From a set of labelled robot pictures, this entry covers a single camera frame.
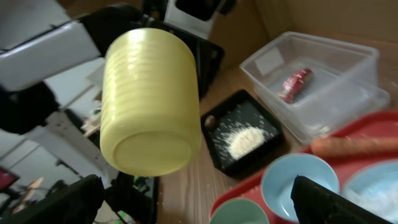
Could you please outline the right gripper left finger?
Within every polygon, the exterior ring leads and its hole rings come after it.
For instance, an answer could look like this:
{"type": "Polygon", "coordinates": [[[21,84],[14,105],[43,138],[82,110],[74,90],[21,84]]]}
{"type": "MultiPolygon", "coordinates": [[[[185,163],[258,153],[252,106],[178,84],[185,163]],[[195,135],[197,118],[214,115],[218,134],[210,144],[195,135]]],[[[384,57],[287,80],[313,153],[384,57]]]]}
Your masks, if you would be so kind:
{"type": "Polygon", "coordinates": [[[1,224],[92,224],[104,201],[100,177],[91,174],[59,190],[1,224]]]}

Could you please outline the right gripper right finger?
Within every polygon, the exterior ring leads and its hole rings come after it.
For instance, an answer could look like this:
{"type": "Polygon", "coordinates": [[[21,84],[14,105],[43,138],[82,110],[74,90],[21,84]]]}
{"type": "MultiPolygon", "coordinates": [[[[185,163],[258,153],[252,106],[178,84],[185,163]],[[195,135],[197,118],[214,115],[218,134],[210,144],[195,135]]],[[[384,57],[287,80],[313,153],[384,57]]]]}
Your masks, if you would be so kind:
{"type": "Polygon", "coordinates": [[[391,224],[304,176],[296,176],[290,198],[299,224],[391,224]]]}

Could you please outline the light blue bowl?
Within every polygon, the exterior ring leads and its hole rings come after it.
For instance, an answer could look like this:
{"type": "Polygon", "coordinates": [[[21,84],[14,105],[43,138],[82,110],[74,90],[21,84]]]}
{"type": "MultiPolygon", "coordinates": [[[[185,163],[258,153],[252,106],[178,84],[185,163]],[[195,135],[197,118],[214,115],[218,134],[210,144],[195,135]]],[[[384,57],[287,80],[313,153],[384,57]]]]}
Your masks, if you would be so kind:
{"type": "Polygon", "coordinates": [[[336,194],[340,192],[340,182],[334,169],[323,159],[307,153],[291,153],[276,159],[262,176],[262,197],[273,213],[294,223],[299,220],[290,194],[298,175],[307,177],[336,194]]]}

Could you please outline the white napkin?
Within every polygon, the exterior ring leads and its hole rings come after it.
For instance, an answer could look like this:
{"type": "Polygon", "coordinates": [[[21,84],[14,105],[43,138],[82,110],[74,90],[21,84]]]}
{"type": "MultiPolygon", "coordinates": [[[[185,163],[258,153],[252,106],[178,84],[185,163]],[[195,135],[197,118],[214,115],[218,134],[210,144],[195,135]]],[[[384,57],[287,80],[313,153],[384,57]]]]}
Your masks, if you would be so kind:
{"type": "Polygon", "coordinates": [[[348,189],[346,198],[391,223],[397,223],[397,187],[370,193],[357,193],[348,189]]]}

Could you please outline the green bowl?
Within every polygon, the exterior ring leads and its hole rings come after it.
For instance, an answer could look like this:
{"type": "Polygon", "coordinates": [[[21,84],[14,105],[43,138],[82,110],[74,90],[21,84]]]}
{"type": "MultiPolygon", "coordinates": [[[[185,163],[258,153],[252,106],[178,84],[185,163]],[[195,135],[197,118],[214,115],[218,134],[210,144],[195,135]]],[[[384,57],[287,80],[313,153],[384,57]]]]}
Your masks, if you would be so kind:
{"type": "Polygon", "coordinates": [[[234,198],[221,204],[210,218],[210,224],[270,224],[265,211],[252,200],[234,198]]]}

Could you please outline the white rice pile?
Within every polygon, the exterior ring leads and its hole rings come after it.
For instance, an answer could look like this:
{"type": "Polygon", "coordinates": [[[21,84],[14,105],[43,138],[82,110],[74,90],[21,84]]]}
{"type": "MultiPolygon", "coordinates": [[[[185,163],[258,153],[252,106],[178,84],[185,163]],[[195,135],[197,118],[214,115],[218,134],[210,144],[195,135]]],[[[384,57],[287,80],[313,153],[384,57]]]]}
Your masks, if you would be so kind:
{"type": "Polygon", "coordinates": [[[236,105],[219,119],[218,127],[211,132],[212,142],[221,157],[236,161],[275,136],[271,124],[252,104],[236,105]]]}

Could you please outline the yellow cup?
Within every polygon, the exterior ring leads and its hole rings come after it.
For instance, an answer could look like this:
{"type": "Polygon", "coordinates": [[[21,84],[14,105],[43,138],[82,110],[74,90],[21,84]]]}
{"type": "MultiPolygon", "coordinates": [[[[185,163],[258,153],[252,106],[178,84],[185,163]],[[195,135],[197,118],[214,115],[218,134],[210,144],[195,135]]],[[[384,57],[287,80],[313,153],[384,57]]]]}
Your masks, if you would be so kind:
{"type": "Polygon", "coordinates": [[[138,176],[175,172],[201,148],[197,66],[176,35],[130,30],[106,53],[100,148],[115,169],[138,176]]]}

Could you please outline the red snack wrapper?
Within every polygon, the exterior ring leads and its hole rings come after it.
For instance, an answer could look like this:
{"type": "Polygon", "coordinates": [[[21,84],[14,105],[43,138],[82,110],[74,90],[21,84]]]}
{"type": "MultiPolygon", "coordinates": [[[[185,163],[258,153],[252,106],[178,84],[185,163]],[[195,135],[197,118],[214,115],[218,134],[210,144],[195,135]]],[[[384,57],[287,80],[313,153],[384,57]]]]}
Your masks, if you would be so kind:
{"type": "Polygon", "coordinates": [[[297,70],[288,77],[285,82],[283,82],[282,87],[278,92],[278,97],[286,103],[292,103],[295,95],[303,89],[312,76],[313,71],[310,68],[297,70]]]}

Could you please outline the brown mushroom scrap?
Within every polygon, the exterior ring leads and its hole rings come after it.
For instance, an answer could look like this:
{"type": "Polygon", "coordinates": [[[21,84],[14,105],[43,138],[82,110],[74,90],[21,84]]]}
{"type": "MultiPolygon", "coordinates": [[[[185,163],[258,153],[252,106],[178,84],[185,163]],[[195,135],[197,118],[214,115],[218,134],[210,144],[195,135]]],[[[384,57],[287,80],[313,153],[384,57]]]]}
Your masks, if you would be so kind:
{"type": "Polygon", "coordinates": [[[213,115],[209,115],[206,117],[204,126],[207,130],[212,131],[216,128],[217,118],[213,115]]]}

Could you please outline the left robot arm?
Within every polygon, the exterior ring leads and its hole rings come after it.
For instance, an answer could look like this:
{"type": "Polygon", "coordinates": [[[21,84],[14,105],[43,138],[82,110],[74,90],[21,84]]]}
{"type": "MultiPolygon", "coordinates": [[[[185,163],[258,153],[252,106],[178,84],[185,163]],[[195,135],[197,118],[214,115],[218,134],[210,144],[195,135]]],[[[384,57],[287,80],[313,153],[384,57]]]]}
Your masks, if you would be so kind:
{"type": "Polygon", "coordinates": [[[63,22],[1,53],[1,128],[39,143],[78,175],[175,172],[201,148],[200,98],[223,49],[212,24],[179,12],[158,21],[128,4],[63,22]],[[104,58],[100,141],[60,109],[45,79],[104,58]]]}

